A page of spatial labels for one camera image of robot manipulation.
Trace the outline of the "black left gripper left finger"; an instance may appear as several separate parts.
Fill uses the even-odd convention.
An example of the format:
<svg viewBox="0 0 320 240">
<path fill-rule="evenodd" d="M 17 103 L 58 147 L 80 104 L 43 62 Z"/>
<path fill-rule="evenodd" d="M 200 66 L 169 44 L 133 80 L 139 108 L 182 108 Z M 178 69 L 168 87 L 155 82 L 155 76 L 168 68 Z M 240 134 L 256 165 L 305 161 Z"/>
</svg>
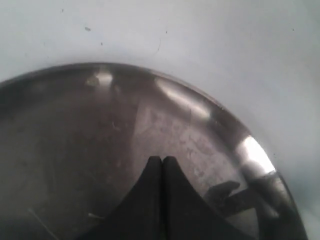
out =
<svg viewBox="0 0 320 240">
<path fill-rule="evenodd" d="M 149 157 L 138 181 L 100 224 L 78 240 L 159 240 L 162 161 Z"/>
</svg>

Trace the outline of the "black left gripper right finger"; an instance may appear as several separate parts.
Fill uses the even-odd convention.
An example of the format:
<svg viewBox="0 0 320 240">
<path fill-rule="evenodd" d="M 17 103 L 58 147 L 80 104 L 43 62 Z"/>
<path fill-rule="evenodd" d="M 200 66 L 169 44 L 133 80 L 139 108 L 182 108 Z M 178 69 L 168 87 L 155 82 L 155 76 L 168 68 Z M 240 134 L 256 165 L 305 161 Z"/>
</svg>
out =
<svg viewBox="0 0 320 240">
<path fill-rule="evenodd" d="M 162 164 L 168 240 L 252 240 L 216 214 L 192 187 L 177 159 Z"/>
</svg>

